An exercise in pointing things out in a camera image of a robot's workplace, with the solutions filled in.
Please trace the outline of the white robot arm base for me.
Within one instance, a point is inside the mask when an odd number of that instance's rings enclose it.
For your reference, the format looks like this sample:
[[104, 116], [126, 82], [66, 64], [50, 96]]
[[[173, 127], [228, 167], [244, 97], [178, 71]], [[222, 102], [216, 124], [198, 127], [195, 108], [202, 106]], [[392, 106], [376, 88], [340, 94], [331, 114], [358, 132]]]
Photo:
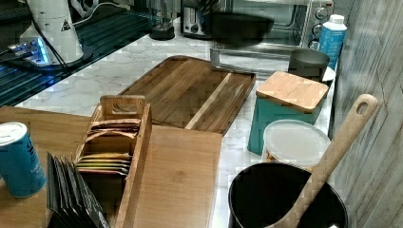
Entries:
[[31, 25], [8, 46], [17, 59], [41, 69], [67, 68], [88, 61], [92, 50], [80, 43], [67, 0], [25, 0]]

